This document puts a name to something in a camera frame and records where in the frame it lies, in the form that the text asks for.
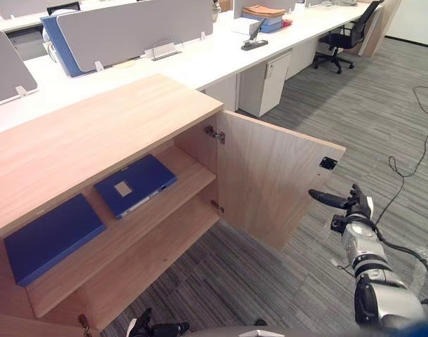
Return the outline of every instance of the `office chair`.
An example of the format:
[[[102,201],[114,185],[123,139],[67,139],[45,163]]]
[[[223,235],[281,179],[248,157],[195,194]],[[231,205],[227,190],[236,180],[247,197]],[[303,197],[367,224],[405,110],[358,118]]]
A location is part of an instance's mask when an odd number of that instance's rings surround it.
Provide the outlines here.
[[[363,41],[364,30],[366,28],[368,19],[370,19],[370,16],[382,2],[384,2],[384,0],[373,1],[357,21],[352,21],[354,24],[352,28],[345,28],[345,25],[343,25],[341,27],[341,34],[329,32],[328,35],[319,39],[320,42],[329,44],[329,50],[331,51],[334,49],[334,53],[332,55],[317,53],[314,58],[314,69],[318,69],[319,65],[325,62],[334,63],[337,68],[339,68],[337,71],[338,74],[342,74],[342,67],[340,66],[340,62],[348,63],[349,68],[353,69],[353,62],[337,56],[339,48],[351,49]]]
[[[64,5],[48,7],[47,13],[49,15],[52,15],[53,12],[55,12],[59,9],[74,9],[76,11],[80,11],[80,3],[78,1],[76,1],[76,2],[71,2],[68,4],[64,4]]]

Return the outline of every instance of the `black cable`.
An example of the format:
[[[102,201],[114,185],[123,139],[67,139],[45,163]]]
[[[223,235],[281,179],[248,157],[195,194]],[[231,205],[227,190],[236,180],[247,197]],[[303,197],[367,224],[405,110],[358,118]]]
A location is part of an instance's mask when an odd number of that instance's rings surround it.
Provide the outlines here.
[[[420,109],[428,115],[428,111],[424,108],[423,104],[421,103],[420,98],[418,97],[417,94],[417,90],[419,88],[424,88],[424,89],[428,89],[428,86],[416,86],[412,89],[415,98],[417,99],[418,105],[420,106]],[[401,193],[401,191],[403,190],[405,184],[406,184],[406,178],[410,178],[412,176],[414,176],[417,173],[418,167],[420,166],[420,164],[422,163],[424,157],[426,156],[426,152],[427,152],[427,141],[428,141],[428,133],[426,135],[426,138],[424,139],[423,142],[423,154],[420,157],[420,160],[418,161],[418,163],[415,165],[415,168],[413,169],[413,171],[411,173],[407,173],[407,174],[402,174],[399,170],[398,167],[396,165],[396,158],[394,156],[389,156],[389,166],[390,169],[395,172],[398,176],[401,177],[401,186],[398,190],[398,192],[394,195],[394,197],[392,199],[390,199],[389,203],[384,207],[384,209],[382,210],[380,216],[378,217],[378,219],[376,220],[376,222],[374,223],[374,229],[376,231],[377,237],[378,239],[385,244],[386,246],[392,248],[392,249],[396,249],[397,251],[402,251],[404,253],[410,254],[412,256],[414,256],[416,259],[418,259],[426,268],[426,271],[428,272],[428,263],[427,260],[425,258],[423,258],[422,256],[420,256],[420,254],[418,254],[416,251],[413,251],[412,249],[403,247],[403,246],[398,246],[395,244],[392,244],[390,242],[388,242],[386,239],[384,239],[384,237],[382,236],[381,232],[378,230],[377,228],[377,224],[380,222],[382,216],[384,215],[384,213],[386,212],[386,210],[390,207],[390,205],[395,201],[395,199],[399,196],[399,194]],[[421,304],[428,304],[428,298],[421,300],[420,301]]]
[[[354,275],[347,270],[348,267],[349,267],[349,264],[346,266],[337,265],[337,269],[344,270],[349,276],[353,277],[354,279]]]

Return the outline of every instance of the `white desk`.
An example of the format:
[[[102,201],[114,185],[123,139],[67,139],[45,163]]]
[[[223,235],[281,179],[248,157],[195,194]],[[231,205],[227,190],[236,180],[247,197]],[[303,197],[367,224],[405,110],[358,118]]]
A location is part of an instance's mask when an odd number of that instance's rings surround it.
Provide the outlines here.
[[[135,2],[135,0],[85,0],[81,4],[81,10],[90,11],[91,9],[104,8],[110,6],[118,6],[123,4],[129,4]],[[33,27],[41,24],[41,18],[48,16],[47,12],[35,13],[31,15],[20,16],[19,18],[13,18],[4,20],[0,16],[0,30],[8,33],[15,30],[20,30],[28,27]]]
[[[252,51],[240,49],[246,36],[231,32],[230,11],[220,14],[212,35],[201,41],[185,43],[182,53],[159,61],[141,58],[132,67],[112,67],[102,72],[69,78],[48,56],[29,60],[26,65],[37,80],[39,90],[27,97],[0,105],[0,132],[156,73],[190,88],[203,90],[303,41],[358,18],[367,6],[368,4],[359,3],[355,7],[315,6],[297,10],[288,16],[294,20],[292,26],[272,34],[260,33],[258,38],[268,40],[269,44]]]

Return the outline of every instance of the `blue box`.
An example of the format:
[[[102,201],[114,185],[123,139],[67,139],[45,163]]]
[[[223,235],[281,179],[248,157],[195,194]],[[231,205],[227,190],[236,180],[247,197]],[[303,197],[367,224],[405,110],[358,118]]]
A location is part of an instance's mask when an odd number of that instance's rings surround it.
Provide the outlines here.
[[[4,239],[16,284],[27,286],[106,226],[82,194]]]
[[[151,154],[95,184],[105,203],[117,219],[144,204],[177,181]]]
[[[274,31],[276,31],[278,29],[281,29],[281,27],[283,27],[283,23],[282,22],[275,23],[274,25],[271,25],[271,26],[264,26],[263,25],[261,27],[261,32],[262,33],[271,33],[271,32],[274,32]]]
[[[245,14],[245,13],[242,13],[242,18],[248,18],[248,19],[254,19],[254,20],[262,21],[262,18],[260,18],[259,16],[254,16],[254,15]],[[272,26],[272,25],[275,25],[276,23],[280,23],[282,21],[283,21],[283,16],[279,16],[277,18],[265,19],[262,26]]]

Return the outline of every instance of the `gray partition panel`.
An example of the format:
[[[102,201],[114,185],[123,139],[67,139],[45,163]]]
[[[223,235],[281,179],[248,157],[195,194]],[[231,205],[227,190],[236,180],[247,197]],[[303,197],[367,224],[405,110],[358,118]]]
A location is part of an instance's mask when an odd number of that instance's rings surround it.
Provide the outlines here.
[[[136,58],[160,44],[213,33],[212,7],[204,0],[151,0],[61,15],[58,25],[82,72]]]
[[[268,8],[285,9],[286,12],[295,9],[296,0],[234,0],[234,18],[240,18],[242,8],[254,5],[266,6]]]
[[[37,88],[36,81],[10,40],[0,32],[0,101],[16,96],[16,86],[22,86],[26,91]]]
[[[324,2],[325,0],[306,0],[305,2],[305,7],[309,7],[309,6],[315,6],[315,5],[319,5],[322,2]]]
[[[0,14],[4,19],[47,12],[48,7],[59,6],[77,0],[0,0]]]

